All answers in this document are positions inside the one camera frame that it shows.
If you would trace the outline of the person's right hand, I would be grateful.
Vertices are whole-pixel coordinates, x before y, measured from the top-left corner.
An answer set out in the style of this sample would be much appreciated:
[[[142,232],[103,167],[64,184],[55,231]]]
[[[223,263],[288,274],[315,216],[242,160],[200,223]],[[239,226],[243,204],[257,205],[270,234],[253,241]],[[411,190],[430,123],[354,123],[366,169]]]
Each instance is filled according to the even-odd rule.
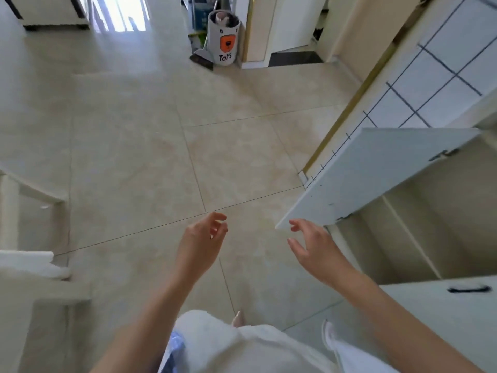
[[[306,219],[290,219],[291,231],[301,232],[304,248],[309,257],[300,263],[312,276],[337,291],[343,287],[345,279],[355,272],[355,268],[335,244],[331,235],[322,227]]]

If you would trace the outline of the person's left hand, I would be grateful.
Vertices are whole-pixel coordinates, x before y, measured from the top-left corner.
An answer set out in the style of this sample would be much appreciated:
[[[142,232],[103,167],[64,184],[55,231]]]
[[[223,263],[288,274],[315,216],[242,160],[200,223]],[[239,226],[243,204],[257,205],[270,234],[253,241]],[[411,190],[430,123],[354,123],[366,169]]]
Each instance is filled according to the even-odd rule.
[[[180,277],[196,282],[215,263],[224,240],[212,240],[210,227],[226,221],[223,213],[211,212],[185,229],[175,263]]]

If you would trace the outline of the person's right forearm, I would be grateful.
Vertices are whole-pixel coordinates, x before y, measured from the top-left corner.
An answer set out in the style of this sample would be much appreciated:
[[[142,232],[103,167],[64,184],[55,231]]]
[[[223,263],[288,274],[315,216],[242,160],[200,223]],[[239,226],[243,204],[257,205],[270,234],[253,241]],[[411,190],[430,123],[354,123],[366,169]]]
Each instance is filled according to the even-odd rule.
[[[401,373],[484,373],[364,274],[346,274],[335,287],[371,323]]]

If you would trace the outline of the person's left forearm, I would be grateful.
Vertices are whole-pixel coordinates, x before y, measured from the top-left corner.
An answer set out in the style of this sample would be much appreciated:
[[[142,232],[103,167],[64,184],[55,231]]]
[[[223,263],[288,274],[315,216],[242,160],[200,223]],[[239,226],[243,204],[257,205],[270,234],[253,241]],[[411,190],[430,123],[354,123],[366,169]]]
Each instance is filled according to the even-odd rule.
[[[165,351],[181,307],[209,268],[198,264],[175,268],[90,373],[145,373],[152,368]]]

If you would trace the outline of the white shirt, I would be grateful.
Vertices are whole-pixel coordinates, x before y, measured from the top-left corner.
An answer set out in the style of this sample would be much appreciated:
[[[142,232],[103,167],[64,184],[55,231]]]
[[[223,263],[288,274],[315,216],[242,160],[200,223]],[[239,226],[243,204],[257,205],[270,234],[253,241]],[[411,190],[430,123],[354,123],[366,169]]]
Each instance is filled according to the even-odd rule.
[[[203,310],[176,320],[157,373],[339,373],[314,348],[270,325],[235,327]]]

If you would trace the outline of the white trousers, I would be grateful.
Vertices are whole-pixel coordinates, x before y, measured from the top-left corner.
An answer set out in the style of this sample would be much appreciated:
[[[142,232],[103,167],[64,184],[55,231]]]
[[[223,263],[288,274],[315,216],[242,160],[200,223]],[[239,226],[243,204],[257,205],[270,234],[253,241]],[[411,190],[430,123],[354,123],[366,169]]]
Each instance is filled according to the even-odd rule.
[[[321,338],[327,350],[334,353],[340,373],[400,373],[381,359],[341,341],[329,320],[322,323]]]

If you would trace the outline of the white shelf cabinet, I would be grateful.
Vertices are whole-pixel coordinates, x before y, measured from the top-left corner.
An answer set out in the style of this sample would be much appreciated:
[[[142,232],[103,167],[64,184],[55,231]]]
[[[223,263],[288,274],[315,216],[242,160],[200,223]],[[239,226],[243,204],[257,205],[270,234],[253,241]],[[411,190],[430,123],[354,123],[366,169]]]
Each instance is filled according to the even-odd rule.
[[[377,284],[497,275],[497,113],[479,127],[455,156],[326,226]]]

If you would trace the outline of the dark broom head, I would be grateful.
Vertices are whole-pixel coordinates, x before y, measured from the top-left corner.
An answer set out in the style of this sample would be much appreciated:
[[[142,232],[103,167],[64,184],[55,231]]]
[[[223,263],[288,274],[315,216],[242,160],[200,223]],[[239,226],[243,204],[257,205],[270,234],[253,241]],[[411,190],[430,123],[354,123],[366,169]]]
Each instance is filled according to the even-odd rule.
[[[210,71],[214,70],[213,56],[208,49],[196,49],[189,57],[190,61],[206,68]]]

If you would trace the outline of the white toy bin orange print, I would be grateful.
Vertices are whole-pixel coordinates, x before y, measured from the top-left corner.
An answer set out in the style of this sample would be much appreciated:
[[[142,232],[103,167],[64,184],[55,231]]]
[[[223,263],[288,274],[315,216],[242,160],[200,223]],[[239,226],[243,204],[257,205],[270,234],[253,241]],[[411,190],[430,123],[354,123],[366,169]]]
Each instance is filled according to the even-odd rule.
[[[212,19],[216,11],[218,10],[211,12],[208,17],[207,49],[212,54],[215,65],[227,67],[237,57],[241,23],[239,20],[236,27],[220,28]]]

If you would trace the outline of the white folded cloth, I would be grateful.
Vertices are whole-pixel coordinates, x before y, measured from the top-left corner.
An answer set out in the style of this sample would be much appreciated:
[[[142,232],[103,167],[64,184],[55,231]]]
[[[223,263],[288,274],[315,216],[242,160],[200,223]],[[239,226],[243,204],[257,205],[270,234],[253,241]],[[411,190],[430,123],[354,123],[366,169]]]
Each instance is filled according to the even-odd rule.
[[[53,264],[52,251],[0,250],[0,269],[14,269],[48,279],[65,280],[71,270]]]

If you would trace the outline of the white table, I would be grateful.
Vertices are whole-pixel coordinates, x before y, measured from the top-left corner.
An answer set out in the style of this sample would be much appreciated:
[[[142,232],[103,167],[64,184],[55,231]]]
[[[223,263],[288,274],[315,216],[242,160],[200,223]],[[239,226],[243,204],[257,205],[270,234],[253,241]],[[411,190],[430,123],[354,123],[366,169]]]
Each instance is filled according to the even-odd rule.
[[[0,250],[20,250],[22,195],[45,204],[67,200],[65,195],[47,192],[0,167]],[[71,306],[90,299],[87,285],[0,269],[0,373],[18,373],[36,302]]]

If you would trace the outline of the plush toy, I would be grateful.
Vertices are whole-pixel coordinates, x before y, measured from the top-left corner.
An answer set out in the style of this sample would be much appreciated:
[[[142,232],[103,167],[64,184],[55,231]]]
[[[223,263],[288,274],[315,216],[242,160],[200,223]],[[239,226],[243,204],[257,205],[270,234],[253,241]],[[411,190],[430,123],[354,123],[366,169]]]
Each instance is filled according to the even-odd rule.
[[[225,10],[216,11],[212,19],[220,28],[233,28],[239,24],[239,18]]]

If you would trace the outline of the white room door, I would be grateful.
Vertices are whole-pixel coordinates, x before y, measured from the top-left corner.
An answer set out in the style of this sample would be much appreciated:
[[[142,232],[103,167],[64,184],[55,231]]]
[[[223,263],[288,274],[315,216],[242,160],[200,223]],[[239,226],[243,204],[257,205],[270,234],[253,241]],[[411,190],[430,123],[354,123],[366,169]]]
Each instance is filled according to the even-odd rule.
[[[324,26],[329,0],[237,0],[235,11],[245,28],[238,64],[266,68],[277,54],[314,52],[314,33]]]

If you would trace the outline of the blue box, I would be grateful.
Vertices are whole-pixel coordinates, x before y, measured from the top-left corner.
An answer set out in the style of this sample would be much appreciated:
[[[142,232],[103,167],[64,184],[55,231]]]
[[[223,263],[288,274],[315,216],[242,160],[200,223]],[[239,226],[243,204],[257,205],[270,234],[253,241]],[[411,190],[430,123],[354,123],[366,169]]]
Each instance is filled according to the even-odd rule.
[[[189,0],[193,30],[206,31],[208,15],[212,12],[213,6],[211,0]]]

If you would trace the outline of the white cabinet dark legs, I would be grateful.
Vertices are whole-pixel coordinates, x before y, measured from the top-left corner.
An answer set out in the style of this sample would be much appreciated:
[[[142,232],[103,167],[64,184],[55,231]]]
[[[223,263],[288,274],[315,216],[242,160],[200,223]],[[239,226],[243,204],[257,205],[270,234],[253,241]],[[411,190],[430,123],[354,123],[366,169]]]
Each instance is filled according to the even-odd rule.
[[[75,26],[90,29],[89,0],[3,0],[26,31]]]

